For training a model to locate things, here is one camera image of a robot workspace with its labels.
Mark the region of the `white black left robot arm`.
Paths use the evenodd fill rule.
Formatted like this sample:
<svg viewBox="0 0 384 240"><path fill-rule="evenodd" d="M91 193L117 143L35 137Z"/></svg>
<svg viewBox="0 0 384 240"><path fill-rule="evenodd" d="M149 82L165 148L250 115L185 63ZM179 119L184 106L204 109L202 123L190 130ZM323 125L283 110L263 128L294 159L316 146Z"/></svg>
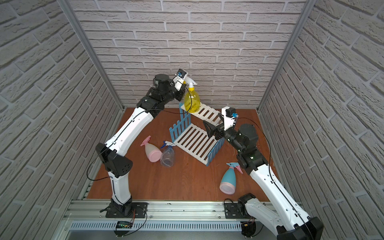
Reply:
<svg viewBox="0 0 384 240"><path fill-rule="evenodd" d="M126 158L133 141L139 133L161 112L165 105L176 99L181 101L186 93L188 73L180 69L171 78L166 74L155 75L153 87L139 101L131 117L106 143L99 143L96 152L101 159L113 189L112 204L117 208L131 206L129 172L133 162Z"/></svg>

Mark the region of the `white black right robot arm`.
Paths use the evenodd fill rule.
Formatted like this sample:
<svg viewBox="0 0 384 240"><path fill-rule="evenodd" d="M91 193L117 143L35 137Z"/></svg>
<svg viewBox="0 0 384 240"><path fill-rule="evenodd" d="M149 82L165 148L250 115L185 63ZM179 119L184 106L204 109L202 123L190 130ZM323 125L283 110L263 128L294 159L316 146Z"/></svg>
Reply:
<svg viewBox="0 0 384 240"><path fill-rule="evenodd" d="M223 138L237 151L240 167L261 187L275 208L272 211L254 195L246 194L238 199L241 212L256 218L278 240L321 239L324 224L318 217L310 217L280 183L257 147L259 136L253 125L243 124L238 130L233 127L226 130L223 124L203 123L209 137Z"/></svg>

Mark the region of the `yellow spray bottle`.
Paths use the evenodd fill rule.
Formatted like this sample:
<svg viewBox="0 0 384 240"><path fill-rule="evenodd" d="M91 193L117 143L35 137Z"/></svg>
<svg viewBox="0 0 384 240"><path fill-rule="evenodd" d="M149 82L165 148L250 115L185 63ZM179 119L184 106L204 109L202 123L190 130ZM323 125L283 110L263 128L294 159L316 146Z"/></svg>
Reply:
<svg viewBox="0 0 384 240"><path fill-rule="evenodd" d="M185 77L185 82L188 85L188 92L185 96L184 106L189 113L196 113L200 109L200 96L195 90L197 83L190 77Z"/></svg>

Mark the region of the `pink white spray bottle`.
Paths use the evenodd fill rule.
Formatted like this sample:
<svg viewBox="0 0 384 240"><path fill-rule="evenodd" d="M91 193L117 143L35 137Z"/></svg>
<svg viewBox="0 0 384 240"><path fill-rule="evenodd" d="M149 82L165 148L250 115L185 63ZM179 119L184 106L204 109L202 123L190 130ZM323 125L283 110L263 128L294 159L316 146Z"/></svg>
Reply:
<svg viewBox="0 0 384 240"><path fill-rule="evenodd" d="M145 153L151 163L155 163L161 159L162 151L155 145L149 143L151 136L146 137L141 143L141 147L145 147Z"/></svg>

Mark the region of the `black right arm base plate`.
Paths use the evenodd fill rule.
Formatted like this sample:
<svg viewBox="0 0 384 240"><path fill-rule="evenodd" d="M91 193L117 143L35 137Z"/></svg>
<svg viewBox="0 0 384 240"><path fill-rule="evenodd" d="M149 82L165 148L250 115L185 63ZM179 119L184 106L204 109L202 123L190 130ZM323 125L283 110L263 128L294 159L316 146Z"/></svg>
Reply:
<svg viewBox="0 0 384 240"><path fill-rule="evenodd" d="M246 219L250 216L246 213L245 207L238 202L227 198L223 201L226 219Z"/></svg>

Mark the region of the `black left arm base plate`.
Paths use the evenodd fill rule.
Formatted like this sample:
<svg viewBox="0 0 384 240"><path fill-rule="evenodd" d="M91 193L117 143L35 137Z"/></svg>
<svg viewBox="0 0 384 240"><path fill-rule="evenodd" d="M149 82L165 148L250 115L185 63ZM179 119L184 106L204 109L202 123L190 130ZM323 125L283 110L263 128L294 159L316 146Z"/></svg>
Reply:
<svg viewBox="0 0 384 240"><path fill-rule="evenodd" d="M130 198L125 204L120 205L111 199L111 203L104 210L107 211L106 218L144 219L148 204L147 202L132 202L132 198Z"/></svg>

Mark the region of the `blue white slatted shelf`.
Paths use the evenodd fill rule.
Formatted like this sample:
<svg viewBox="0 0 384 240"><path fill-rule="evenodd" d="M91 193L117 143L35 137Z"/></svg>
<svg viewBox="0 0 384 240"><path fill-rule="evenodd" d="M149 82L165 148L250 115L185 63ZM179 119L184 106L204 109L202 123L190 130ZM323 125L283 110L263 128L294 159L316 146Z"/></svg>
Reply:
<svg viewBox="0 0 384 240"><path fill-rule="evenodd" d="M220 112L205 104L200 104L199 111L192 114L187 112L183 103L179 104L179 110L181 119L169 128L172 142L208 166L222 148L225 140L216 140L214 136L209 137L206 130L192 123L192 116L216 126L222 123L218 117Z"/></svg>

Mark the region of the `teal pink spray bottle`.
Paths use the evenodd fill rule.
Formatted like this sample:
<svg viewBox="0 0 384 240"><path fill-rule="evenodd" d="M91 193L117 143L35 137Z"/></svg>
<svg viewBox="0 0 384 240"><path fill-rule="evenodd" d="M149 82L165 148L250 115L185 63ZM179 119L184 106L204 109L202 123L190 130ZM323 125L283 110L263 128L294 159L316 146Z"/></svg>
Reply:
<svg viewBox="0 0 384 240"><path fill-rule="evenodd" d="M221 183L220 183L220 191L227 195L233 195L236 191L236 174L235 170L238 170L241 174L243 174L243 171L239 165L239 163L227 163L229 166L228 170L225 172L225 174L222 177Z"/></svg>

